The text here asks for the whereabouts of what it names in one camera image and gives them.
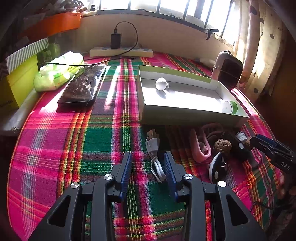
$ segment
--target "white ball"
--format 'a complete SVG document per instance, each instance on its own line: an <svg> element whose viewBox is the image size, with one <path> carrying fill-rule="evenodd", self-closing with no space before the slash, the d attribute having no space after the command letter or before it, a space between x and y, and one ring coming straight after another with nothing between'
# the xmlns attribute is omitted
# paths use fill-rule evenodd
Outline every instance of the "white ball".
<svg viewBox="0 0 296 241"><path fill-rule="evenodd" d="M160 90L160 91L169 88L169 86L170 86L170 85L167 83L166 79L165 79L165 78L162 78L162 77L159 78L159 79L157 79L157 81L156 81L156 83L155 83L155 87L156 87L158 90Z"/></svg>

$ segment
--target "yellow box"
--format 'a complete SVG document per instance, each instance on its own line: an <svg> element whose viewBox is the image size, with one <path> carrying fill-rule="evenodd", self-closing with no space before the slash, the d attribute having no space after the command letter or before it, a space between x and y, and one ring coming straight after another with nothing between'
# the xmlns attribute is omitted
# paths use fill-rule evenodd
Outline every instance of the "yellow box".
<svg viewBox="0 0 296 241"><path fill-rule="evenodd" d="M37 56L33 55L8 76L0 80L0 113L18 109L34 88L38 72Z"/></svg>

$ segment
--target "heart pattern curtain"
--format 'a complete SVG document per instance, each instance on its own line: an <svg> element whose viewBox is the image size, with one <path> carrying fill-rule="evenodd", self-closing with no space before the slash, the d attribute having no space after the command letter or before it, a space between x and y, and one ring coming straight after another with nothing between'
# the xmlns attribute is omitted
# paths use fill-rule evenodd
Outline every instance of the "heart pattern curtain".
<svg viewBox="0 0 296 241"><path fill-rule="evenodd" d="M286 43L286 27L263 0L236 0L240 12L234 56L244 69L238 88L255 102L262 91L271 94Z"/></svg>

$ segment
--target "tape roll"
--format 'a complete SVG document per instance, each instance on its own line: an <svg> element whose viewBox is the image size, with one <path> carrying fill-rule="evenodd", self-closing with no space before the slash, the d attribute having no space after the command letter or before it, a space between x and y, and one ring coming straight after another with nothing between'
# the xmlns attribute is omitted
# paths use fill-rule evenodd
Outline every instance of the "tape roll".
<svg viewBox="0 0 296 241"><path fill-rule="evenodd" d="M224 101L222 103L222 113L235 115L237 113L237 104L234 101Z"/></svg>

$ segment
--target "blue gripper pad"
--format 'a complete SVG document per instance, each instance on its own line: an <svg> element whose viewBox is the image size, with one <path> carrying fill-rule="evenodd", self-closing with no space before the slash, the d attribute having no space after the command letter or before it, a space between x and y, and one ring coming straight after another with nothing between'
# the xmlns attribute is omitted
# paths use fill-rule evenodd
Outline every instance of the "blue gripper pad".
<svg viewBox="0 0 296 241"><path fill-rule="evenodd" d="M165 175L167 177L168 186L171 196L177 201L181 202L182 197L187 195L187 188L184 189L182 183L182 176L186 174L182 165L175 163L172 153L167 151L164 155L165 161Z"/></svg>
<svg viewBox="0 0 296 241"><path fill-rule="evenodd" d="M271 139L269 139L268 137L263 136L263 135L260 135L260 134L258 134L256 137L257 137L258 139L260 139L260 140L262 140L262 141L268 143L268 144L271 145L272 147L276 148L276 142L275 142L274 140L271 140Z"/></svg>
<svg viewBox="0 0 296 241"><path fill-rule="evenodd" d="M132 155L125 152L121 164L115 165L111 174L115 176L115 183L108 188L108 195L113 202L122 202L126 196L132 169Z"/></svg>
<svg viewBox="0 0 296 241"><path fill-rule="evenodd" d="M164 155L164 161L165 161L165 175L168 182L168 188L170 189L170 195L174 199L177 199L177 182L175 179L175 175L173 174L172 165L166 153Z"/></svg>
<svg viewBox="0 0 296 241"><path fill-rule="evenodd" d="M132 158L131 158L131 153L130 152L126 152L124 154L123 160L121 162L121 166L124 166L124 171L122 174L122 178L121 178L121 192L120 192L120 198L122 198L122 200L125 198L126 196L126 191L128 189L128 183L130 180L130 176L131 176L131 168L132 168Z"/></svg>

